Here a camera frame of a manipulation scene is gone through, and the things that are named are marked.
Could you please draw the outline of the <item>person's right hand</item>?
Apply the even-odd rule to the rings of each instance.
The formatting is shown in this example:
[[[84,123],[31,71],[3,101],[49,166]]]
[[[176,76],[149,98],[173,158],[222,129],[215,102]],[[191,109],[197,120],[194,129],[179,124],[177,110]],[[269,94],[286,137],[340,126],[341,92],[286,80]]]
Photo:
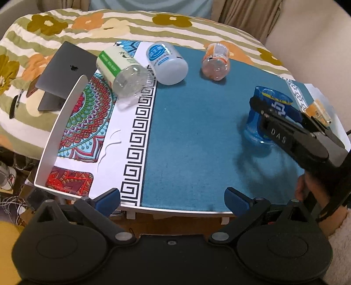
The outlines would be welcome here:
[[[313,194],[317,204],[321,208],[324,208],[330,201],[322,184],[309,172],[305,172],[297,179],[295,197],[298,200],[303,201],[310,193]],[[343,224],[347,215],[347,208],[340,206],[330,217],[319,223],[319,227],[321,227],[321,230],[326,237],[330,237]]]

